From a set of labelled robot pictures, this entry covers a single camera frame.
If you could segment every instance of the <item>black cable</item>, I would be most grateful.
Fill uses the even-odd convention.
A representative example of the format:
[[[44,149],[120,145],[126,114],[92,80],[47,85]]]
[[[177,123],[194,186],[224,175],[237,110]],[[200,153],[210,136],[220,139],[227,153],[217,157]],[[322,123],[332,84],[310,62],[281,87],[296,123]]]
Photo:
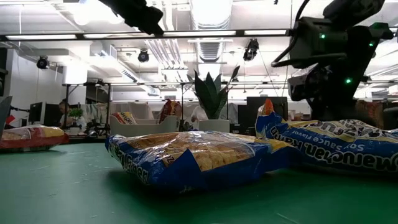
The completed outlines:
[[[305,6],[310,2],[310,0],[304,0],[303,4],[300,6],[300,9],[297,11],[297,15],[295,18],[295,22],[299,21],[301,14],[303,13]],[[271,66],[276,68],[276,67],[283,67],[285,66],[285,62],[289,62],[288,60],[284,62],[280,62],[280,60],[285,57],[293,48],[293,46],[296,44],[297,40],[299,39],[297,33],[293,34],[293,39],[290,41],[289,46],[277,57],[275,60],[271,63]]]

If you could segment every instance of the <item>camera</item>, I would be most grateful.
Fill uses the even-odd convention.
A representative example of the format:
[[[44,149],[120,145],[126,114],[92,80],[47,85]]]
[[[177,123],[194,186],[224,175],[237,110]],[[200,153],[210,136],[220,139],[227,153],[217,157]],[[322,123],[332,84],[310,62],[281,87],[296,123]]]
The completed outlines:
[[[138,61],[140,62],[149,61],[149,54],[147,49],[141,49],[141,52],[138,55]]]
[[[251,61],[257,55],[257,50],[259,49],[259,42],[257,39],[251,39],[248,46],[244,50],[243,60]]]
[[[49,69],[50,62],[48,60],[48,57],[47,56],[40,56],[40,59],[37,61],[36,66],[37,66],[37,68],[42,69],[42,70]]]

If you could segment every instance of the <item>white sofa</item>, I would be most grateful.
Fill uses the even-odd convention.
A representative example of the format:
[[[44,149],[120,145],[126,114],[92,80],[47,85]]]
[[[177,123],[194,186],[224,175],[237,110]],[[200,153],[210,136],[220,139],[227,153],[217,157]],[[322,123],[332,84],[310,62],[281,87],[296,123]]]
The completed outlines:
[[[173,133],[177,131],[177,116],[168,116],[160,124],[148,124],[151,121],[140,121],[137,124],[121,124],[113,115],[109,118],[111,135],[120,134],[124,137],[136,137],[147,134]]]

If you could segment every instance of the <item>desk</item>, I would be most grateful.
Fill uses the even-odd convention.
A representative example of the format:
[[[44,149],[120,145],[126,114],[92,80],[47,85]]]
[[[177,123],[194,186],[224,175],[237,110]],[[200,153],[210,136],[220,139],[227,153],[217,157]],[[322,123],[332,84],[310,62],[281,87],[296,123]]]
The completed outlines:
[[[0,154],[1,223],[398,223],[397,182],[285,170],[222,192],[158,197],[103,144]]]

